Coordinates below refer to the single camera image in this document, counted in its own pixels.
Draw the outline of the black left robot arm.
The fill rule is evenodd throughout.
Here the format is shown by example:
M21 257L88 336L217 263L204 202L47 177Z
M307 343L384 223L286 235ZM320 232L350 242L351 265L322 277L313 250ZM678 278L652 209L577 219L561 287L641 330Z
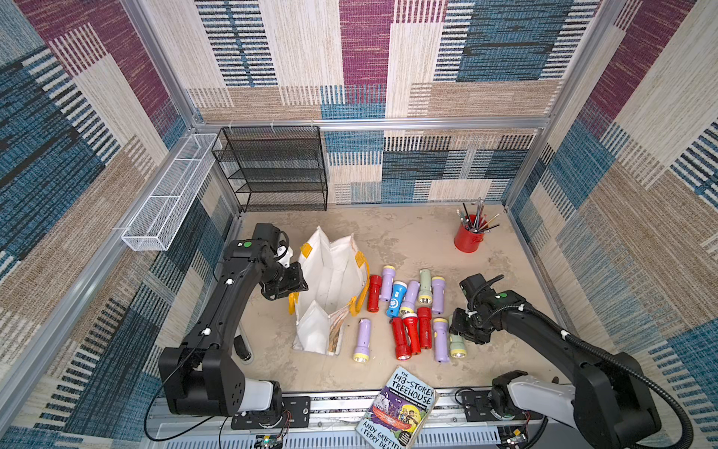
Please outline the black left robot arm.
M258 224L250 239L227 245L217 284L197 323L179 346L164 349L159 357L170 413L246 413L269 424L283 416L279 384L246 377L233 357L239 353L237 330L254 290L267 300L308 290L301 265L280 261L289 249L287 235L272 224Z

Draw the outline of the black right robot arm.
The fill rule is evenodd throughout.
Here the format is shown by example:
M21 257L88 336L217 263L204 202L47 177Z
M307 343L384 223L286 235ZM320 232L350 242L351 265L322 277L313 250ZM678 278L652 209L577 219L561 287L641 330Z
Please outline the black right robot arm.
M659 397L681 425L674 447L692 445L694 430L688 414L668 391L644 375L634 357L613 355L576 337L518 293L495 291L495 282L480 274L460 282L467 306L454 310L451 331L476 344L488 344L493 332L507 331L556 366L574 387L572 398L561 400L549 393L543 400L539 394L520 394L517 389L525 378L518 376L506 385L514 406L575 428L594 448L640 448L642 440L662 428L654 403Z

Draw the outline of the white tote bag yellow handles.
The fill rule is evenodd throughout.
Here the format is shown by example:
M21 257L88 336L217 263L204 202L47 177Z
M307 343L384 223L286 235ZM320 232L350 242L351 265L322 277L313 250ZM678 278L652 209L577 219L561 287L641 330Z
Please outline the white tote bag yellow handles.
M292 348L339 355L345 322L360 314L368 295L368 260L353 235L331 241L318 227L302 245L298 262L309 289L289 297L289 313L295 316Z

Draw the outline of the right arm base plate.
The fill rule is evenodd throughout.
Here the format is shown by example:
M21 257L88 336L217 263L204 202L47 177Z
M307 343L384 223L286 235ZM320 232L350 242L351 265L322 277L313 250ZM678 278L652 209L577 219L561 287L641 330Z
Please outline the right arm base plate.
M465 413L467 422L514 422L530 424L542 421L543 415L537 412L517 411L501 415L495 412L490 401L489 389L459 389L454 399Z

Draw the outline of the green flashlight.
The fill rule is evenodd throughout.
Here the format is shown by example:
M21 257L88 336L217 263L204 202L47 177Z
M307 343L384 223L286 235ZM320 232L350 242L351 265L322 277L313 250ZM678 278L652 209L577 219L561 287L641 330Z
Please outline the green flashlight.
M449 350L450 356L453 359L462 359L467 356L467 348L465 340L462 336L457 334L451 334L449 336Z
M431 306L433 303L432 275L429 269L420 270L420 290L417 300L424 306Z

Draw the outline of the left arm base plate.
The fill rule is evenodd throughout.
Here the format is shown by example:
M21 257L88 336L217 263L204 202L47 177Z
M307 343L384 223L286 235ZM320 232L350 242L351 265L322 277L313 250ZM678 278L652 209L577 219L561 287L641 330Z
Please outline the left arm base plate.
M312 399L310 396L282 396L261 412L242 412L232 418L232 430L295 430L308 428Z

